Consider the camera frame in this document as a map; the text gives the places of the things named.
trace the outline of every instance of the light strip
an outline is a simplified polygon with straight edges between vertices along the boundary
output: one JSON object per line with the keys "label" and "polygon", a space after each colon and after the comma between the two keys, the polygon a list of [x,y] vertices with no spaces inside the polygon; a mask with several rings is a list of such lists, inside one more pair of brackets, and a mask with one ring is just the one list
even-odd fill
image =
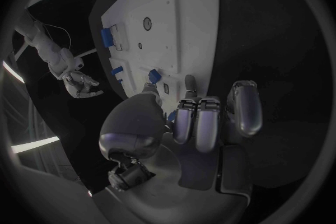
{"label": "light strip", "polygon": [[2,65],[5,67],[6,70],[9,71],[10,74],[15,76],[22,83],[25,83],[24,79],[22,77],[20,77],[5,61],[2,62]]}
{"label": "light strip", "polygon": [[12,146],[12,150],[14,154],[16,154],[16,153],[20,153],[20,152],[27,151],[27,150],[32,150],[33,148],[41,147],[41,146],[44,146],[45,144],[50,144],[58,140],[59,138],[55,136],[55,137],[51,137],[51,138],[47,138],[47,139],[43,139],[43,140],[31,142],[31,143],[18,144],[17,146]]}

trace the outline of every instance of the blue switch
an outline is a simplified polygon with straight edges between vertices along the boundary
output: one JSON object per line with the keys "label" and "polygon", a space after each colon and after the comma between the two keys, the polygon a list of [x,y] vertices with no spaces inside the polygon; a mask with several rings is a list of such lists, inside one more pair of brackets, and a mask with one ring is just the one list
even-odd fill
{"label": "blue switch", "polygon": [[176,110],[174,110],[172,113],[169,114],[168,120],[172,122],[176,118]]}
{"label": "blue switch", "polygon": [[100,31],[102,42],[104,43],[104,47],[108,48],[110,46],[114,46],[113,37],[111,34],[110,28],[104,28]]}
{"label": "blue switch", "polygon": [[111,74],[115,75],[115,74],[118,74],[120,73],[121,71],[124,71],[124,68],[122,66],[119,66],[117,68],[114,68],[112,71],[111,71]]}
{"label": "blue switch", "polygon": [[151,70],[148,76],[152,84],[156,84],[161,79],[161,75],[155,69]]}

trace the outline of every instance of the blue connector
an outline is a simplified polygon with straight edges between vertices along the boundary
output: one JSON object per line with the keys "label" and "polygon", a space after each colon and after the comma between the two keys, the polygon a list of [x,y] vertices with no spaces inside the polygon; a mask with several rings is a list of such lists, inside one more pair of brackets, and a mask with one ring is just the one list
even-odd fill
{"label": "blue connector", "polygon": [[110,28],[104,28],[100,31],[104,47],[114,46],[113,37]]}
{"label": "blue connector", "polygon": [[176,118],[176,110],[174,110],[172,113],[169,114],[168,120],[172,122]]}
{"label": "blue connector", "polygon": [[161,75],[155,69],[151,70],[148,76],[152,84],[156,84],[161,79]]}
{"label": "blue connector", "polygon": [[121,71],[124,71],[124,68],[122,66],[119,66],[117,68],[114,68],[112,71],[111,71],[111,74],[112,75],[115,75],[115,74],[118,74],[120,73]]}

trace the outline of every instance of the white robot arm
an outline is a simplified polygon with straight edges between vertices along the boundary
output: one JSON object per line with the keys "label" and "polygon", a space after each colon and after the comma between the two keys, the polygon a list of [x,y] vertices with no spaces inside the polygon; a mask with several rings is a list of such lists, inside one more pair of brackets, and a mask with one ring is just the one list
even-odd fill
{"label": "white robot arm", "polygon": [[74,58],[70,50],[61,48],[44,32],[39,21],[33,21],[28,12],[19,18],[15,30],[25,37],[25,41],[35,47],[43,61],[48,63],[50,72],[58,80],[63,80],[67,91],[74,98],[98,96],[103,91],[92,92],[91,86],[99,83],[78,71],[83,66],[81,58]]}

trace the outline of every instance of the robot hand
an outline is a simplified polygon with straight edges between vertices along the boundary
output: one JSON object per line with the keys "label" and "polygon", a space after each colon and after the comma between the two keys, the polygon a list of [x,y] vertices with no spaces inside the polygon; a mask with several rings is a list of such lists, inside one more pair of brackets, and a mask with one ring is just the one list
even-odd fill
{"label": "robot hand", "polygon": [[99,82],[80,71],[66,73],[62,77],[67,91],[74,98],[89,98],[103,94],[103,91],[91,91],[91,87],[98,86]]}

